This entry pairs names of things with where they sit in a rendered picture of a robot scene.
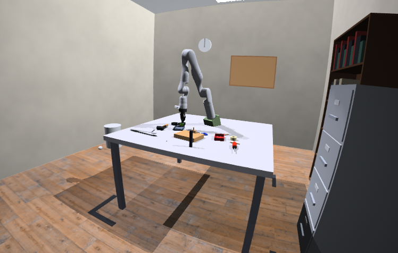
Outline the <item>brown wooden bench board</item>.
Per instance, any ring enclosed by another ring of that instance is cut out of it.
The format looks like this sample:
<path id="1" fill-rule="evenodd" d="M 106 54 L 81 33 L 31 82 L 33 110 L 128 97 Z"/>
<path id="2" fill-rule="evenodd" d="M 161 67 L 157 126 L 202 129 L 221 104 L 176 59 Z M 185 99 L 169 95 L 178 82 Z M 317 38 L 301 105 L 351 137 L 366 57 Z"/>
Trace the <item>brown wooden bench board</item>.
<path id="1" fill-rule="evenodd" d="M 174 133 L 174 138 L 182 139 L 189 141 L 189 131 L 183 130 L 177 133 Z M 193 142 L 199 141 L 204 138 L 204 134 L 201 133 L 193 133 Z"/>

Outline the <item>red open tray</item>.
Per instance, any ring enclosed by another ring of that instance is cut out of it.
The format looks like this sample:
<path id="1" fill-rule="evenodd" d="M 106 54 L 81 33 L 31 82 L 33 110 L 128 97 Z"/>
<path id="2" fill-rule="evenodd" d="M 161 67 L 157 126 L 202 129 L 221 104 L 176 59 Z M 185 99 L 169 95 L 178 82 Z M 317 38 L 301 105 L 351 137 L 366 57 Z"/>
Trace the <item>red open tray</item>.
<path id="1" fill-rule="evenodd" d="M 224 138 L 225 138 L 225 134 L 215 133 L 215 136 L 214 136 L 215 141 L 224 141 Z"/>

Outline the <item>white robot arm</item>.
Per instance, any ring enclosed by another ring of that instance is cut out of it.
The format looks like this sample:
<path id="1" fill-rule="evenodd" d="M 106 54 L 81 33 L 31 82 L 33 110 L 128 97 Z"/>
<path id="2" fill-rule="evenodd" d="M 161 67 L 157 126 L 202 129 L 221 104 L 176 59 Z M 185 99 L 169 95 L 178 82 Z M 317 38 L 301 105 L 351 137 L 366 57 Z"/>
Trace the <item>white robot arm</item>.
<path id="1" fill-rule="evenodd" d="M 183 94 L 183 96 L 179 98 L 179 106 L 175 105 L 175 108 L 181 108 L 181 109 L 187 108 L 187 97 L 189 93 L 189 88 L 184 85 L 187 84 L 189 80 L 189 70 L 188 70 L 188 61 L 189 61 L 192 68 L 191 74 L 197 86 L 198 93 L 200 97 L 206 98 L 206 100 L 203 101 L 206 117 L 209 120 L 215 118 L 211 91 L 209 88 L 202 88 L 203 76 L 199 68 L 199 65 L 197 63 L 194 51 L 191 49 L 183 50 L 181 54 L 181 60 L 182 60 L 182 72 L 181 72 L 181 81 L 178 87 L 178 92 L 180 94 Z"/>

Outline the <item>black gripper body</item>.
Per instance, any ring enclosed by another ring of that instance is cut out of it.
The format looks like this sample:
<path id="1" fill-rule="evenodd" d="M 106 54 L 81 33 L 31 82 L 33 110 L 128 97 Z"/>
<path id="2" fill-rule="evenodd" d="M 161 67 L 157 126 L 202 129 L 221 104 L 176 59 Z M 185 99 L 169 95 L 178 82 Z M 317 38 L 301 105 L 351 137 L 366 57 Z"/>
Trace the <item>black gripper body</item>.
<path id="1" fill-rule="evenodd" d="M 187 112 L 187 109 L 181 109 L 179 108 L 179 112 L 181 112 L 182 117 L 184 116 L 185 112 Z"/>

